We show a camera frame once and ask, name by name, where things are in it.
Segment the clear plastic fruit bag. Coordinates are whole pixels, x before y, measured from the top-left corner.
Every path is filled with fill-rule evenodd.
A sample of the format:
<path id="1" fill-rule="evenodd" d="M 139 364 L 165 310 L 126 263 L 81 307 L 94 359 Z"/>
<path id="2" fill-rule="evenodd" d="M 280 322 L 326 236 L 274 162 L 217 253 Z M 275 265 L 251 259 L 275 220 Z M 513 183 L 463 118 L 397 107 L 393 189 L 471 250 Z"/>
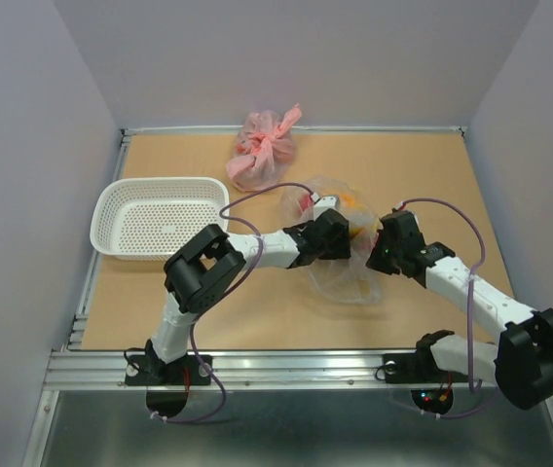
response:
<path id="1" fill-rule="evenodd" d="M 312 220 L 312 208 L 300 212 L 295 201 L 300 194 L 318 193 L 322 197 L 336 195 L 340 199 L 339 213 L 343 214 L 342 199 L 347 195 L 364 197 L 347 183 L 317 175 L 302 183 L 301 187 L 286 187 L 279 206 L 285 227 L 294 233 L 294 238 L 302 241 L 300 226 Z M 324 261 L 315 259 L 305 267 L 315 290 L 326 299 L 348 305 L 374 305 L 381 300 L 381 287 L 374 272 L 366 267 L 377 238 L 375 233 L 363 232 L 350 236 L 351 256 L 346 260 Z"/>

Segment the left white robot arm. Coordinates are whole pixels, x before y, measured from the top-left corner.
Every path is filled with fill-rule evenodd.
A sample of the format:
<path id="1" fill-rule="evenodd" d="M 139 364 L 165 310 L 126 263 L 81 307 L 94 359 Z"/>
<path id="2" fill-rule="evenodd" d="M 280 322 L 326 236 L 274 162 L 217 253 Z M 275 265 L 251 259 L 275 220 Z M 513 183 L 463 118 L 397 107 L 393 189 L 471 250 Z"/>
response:
<path id="1" fill-rule="evenodd" d="M 334 208 L 310 221 L 268 234 L 234 234 L 210 224 L 164 266 L 163 320 L 145 345 L 147 371 L 158 382 L 175 381 L 197 318 L 225 298 L 241 272 L 296 269 L 316 260 L 350 256 L 350 223 Z"/>

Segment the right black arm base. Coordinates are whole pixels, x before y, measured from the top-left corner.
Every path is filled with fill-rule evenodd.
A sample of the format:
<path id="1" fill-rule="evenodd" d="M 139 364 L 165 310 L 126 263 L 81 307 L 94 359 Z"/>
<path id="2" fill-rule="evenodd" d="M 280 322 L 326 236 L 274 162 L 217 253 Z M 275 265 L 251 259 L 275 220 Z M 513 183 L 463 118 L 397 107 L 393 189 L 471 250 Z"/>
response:
<path id="1" fill-rule="evenodd" d="M 440 370 L 428 357 L 418 357 L 415 351 L 386 353 L 374 372 L 374 379 L 389 385 L 408 385 L 413 406 L 422 414 L 436 418 L 458 418 L 450 414 L 453 407 L 454 385 L 467 382 L 467 376 Z"/>

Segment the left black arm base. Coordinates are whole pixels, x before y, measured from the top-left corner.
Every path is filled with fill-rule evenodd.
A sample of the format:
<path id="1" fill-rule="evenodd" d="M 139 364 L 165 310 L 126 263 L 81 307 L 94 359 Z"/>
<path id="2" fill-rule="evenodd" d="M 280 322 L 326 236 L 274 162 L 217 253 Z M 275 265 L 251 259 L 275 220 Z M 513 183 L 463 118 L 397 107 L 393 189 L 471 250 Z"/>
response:
<path id="1" fill-rule="evenodd" d="M 152 363 L 137 347 L 132 347 L 124 353 L 124 359 L 124 386 L 144 389 L 147 410 L 153 418 L 163 422 L 184 423 L 181 413 L 189 403 L 190 391 L 212 383 L 193 355 L 186 354 L 171 364 L 160 366 Z"/>

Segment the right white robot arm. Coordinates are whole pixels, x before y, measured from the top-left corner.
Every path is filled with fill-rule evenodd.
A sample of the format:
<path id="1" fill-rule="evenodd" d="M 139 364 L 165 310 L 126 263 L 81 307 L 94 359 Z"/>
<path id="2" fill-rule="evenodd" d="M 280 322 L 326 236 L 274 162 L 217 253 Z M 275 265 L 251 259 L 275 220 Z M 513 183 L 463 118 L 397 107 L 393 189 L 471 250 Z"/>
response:
<path id="1" fill-rule="evenodd" d="M 493 342 L 441 330 L 413 351 L 381 366 L 392 384 L 437 382 L 462 374 L 495 385 L 513 406 L 528 410 L 553 396 L 553 308 L 521 304 L 472 272 L 448 247 L 426 243 L 415 215 L 394 211 L 381 220 L 369 269 L 402 274 L 458 307 Z"/>

